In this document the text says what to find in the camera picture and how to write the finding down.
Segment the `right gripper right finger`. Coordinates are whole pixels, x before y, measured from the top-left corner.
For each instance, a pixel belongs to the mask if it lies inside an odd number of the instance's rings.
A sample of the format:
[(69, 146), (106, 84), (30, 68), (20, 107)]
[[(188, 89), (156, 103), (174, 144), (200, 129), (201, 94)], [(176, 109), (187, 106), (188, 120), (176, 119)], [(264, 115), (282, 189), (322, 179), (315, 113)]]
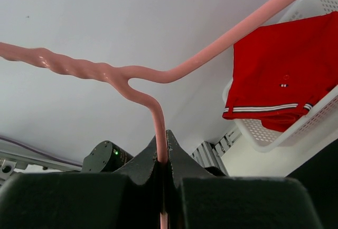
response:
[(168, 144), (169, 228), (322, 228), (303, 185), (292, 178), (216, 177)]

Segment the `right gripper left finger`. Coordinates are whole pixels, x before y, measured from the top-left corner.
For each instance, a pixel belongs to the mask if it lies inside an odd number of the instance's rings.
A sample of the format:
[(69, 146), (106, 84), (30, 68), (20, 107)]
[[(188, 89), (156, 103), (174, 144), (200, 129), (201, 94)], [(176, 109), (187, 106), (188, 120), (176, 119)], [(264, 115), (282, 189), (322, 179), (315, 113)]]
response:
[(1, 228), (159, 228), (156, 141), (114, 172), (19, 173), (1, 187)]

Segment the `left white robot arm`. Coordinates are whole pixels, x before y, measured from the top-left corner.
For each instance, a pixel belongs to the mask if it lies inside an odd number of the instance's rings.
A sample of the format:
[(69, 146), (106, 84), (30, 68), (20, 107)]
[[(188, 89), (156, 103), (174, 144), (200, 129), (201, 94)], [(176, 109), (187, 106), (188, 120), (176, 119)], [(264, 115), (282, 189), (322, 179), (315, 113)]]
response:
[(111, 141), (105, 140), (97, 144), (87, 155), (81, 172), (99, 173), (114, 172), (128, 163), (133, 156)]

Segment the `pink hanger of black trousers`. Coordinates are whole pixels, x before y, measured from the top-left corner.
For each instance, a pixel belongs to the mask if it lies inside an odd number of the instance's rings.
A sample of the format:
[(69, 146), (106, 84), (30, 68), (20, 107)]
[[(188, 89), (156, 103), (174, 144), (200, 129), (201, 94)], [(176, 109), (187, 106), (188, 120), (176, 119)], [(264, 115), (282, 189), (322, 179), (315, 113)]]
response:
[(130, 87), (129, 80), (137, 78), (159, 84), (177, 81), (211, 61), (294, 1), (267, 1), (206, 48), (167, 71), (143, 66), (114, 67), (107, 63), (94, 63), (88, 60), (70, 58), (45, 48), (28, 49), (7, 43), (1, 43), (1, 57), (8, 61), (21, 61), (39, 68), (49, 69), (61, 75), (108, 83), (127, 100), (147, 107), (152, 114), (155, 128), (157, 161), (161, 166), (165, 166), (168, 162), (168, 145), (161, 105), (154, 97)]

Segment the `black trousers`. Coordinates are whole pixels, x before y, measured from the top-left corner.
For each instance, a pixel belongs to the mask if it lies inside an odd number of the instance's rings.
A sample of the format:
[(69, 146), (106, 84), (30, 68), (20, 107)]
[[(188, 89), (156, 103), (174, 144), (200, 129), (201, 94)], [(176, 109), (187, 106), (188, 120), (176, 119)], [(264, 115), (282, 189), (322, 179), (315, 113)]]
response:
[(308, 191), (324, 228), (337, 228), (337, 140), (288, 176)]

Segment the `red trousers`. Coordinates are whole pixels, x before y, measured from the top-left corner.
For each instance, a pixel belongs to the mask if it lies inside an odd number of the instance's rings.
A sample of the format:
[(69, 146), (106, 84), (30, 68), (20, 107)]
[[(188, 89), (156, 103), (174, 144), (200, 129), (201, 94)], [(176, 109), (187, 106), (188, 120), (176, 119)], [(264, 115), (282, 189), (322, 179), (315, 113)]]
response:
[(285, 132), (337, 85), (337, 12), (259, 27), (233, 49), (223, 118)]

